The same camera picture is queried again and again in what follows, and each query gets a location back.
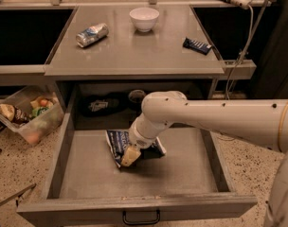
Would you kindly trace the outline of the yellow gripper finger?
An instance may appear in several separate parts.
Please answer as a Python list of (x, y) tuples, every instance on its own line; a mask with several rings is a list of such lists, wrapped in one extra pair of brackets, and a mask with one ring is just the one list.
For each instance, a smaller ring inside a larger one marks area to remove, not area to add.
[(136, 146), (128, 146), (121, 159), (121, 165), (130, 166), (139, 158), (140, 155), (141, 151), (139, 148), (137, 148)]

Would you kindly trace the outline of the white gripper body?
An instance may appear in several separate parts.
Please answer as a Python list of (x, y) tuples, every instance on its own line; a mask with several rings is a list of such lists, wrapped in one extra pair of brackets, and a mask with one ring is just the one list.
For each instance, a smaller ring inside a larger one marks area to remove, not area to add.
[(148, 138), (143, 136), (137, 129), (136, 121), (134, 121), (129, 128), (129, 141), (134, 147), (148, 148), (155, 140), (156, 138)]

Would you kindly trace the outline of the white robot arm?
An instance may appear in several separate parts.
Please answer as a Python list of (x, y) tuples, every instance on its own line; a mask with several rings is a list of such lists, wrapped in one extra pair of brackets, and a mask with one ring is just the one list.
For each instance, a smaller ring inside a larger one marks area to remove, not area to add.
[(178, 91), (150, 93), (129, 129), (122, 164), (130, 166), (143, 148), (174, 123), (282, 152), (263, 227), (288, 227), (288, 99), (188, 100)]

